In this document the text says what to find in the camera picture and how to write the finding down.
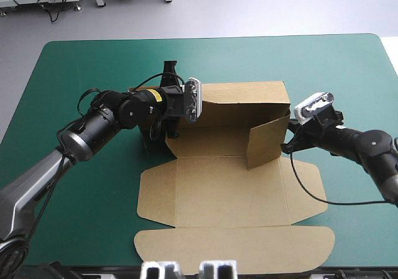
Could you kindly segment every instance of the sticker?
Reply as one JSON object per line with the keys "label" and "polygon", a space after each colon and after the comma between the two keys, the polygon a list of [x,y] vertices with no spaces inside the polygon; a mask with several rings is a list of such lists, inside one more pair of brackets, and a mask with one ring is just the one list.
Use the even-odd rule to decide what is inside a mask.
{"label": "sticker", "polygon": [[162,102],[162,96],[154,89],[147,89],[151,94],[154,95],[156,102]]}

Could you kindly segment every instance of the robotic arm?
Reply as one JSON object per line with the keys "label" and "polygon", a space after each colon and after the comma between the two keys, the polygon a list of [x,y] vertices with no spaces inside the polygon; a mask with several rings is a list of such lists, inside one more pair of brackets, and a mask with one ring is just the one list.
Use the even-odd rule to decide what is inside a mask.
{"label": "robotic arm", "polygon": [[392,137],[381,130],[360,132],[343,126],[343,114],[333,108],[331,93],[316,93],[294,108],[289,122],[293,139],[282,145],[284,153],[319,147],[333,156],[360,164],[382,194],[398,204],[398,152]]}
{"label": "robotic arm", "polygon": [[[82,118],[58,132],[60,146],[0,190],[0,278],[11,277],[23,262],[37,223],[36,205],[43,195],[51,193],[52,186],[72,166],[90,160],[121,129],[133,129],[147,119],[153,119],[152,140],[157,140],[162,133],[170,138],[178,137],[181,117],[189,123],[198,119],[201,83],[190,78],[180,85],[175,64],[165,62],[165,71],[158,75],[162,75],[158,88],[97,94]],[[96,90],[87,91],[82,98],[93,91]]]}

